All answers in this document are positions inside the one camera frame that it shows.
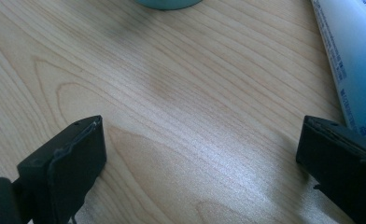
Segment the black plastic object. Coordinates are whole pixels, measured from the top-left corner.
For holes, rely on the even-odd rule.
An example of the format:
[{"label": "black plastic object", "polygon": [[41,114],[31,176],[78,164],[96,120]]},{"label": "black plastic object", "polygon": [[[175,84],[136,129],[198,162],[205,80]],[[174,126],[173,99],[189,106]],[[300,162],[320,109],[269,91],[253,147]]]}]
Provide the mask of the black plastic object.
[{"label": "black plastic object", "polygon": [[355,222],[366,223],[366,138],[332,121],[306,116],[296,161]]},{"label": "black plastic object", "polygon": [[84,204],[106,163],[102,117],[79,120],[0,177],[0,224],[65,224]]}]

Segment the light wood surface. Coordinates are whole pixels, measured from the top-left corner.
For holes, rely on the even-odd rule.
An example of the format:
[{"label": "light wood surface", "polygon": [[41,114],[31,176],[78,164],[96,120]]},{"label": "light wood surface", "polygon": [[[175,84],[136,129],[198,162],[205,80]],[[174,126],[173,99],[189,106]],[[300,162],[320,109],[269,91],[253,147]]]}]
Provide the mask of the light wood surface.
[{"label": "light wood surface", "polygon": [[295,162],[304,115],[343,122],[309,0],[0,0],[0,176],[104,118],[78,223],[351,223]]}]

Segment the toothpaste tube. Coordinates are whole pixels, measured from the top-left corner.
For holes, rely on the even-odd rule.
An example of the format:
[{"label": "toothpaste tube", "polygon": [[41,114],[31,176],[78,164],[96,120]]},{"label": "toothpaste tube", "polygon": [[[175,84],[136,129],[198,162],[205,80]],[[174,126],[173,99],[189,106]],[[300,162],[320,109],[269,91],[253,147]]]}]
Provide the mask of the toothpaste tube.
[{"label": "toothpaste tube", "polygon": [[311,0],[348,128],[366,137],[366,0]]}]

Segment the wood grain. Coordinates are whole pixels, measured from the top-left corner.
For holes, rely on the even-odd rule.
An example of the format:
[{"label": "wood grain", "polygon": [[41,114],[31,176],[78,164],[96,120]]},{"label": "wood grain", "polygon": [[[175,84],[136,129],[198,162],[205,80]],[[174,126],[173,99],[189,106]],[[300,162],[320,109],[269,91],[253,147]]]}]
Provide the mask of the wood grain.
[{"label": "wood grain", "polygon": [[304,115],[343,121],[307,0],[0,0],[0,176],[104,117],[78,223],[351,223],[295,163]]}]

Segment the teal cup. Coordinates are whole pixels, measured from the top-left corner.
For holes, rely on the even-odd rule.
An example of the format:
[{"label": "teal cup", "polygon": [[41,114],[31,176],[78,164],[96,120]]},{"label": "teal cup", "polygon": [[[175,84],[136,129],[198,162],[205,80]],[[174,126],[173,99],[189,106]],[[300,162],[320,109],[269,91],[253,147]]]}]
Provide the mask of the teal cup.
[{"label": "teal cup", "polygon": [[190,7],[201,2],[201,0],[136,0],[136,2],[145,7],[156,8],[159,10],[173,10]]}]

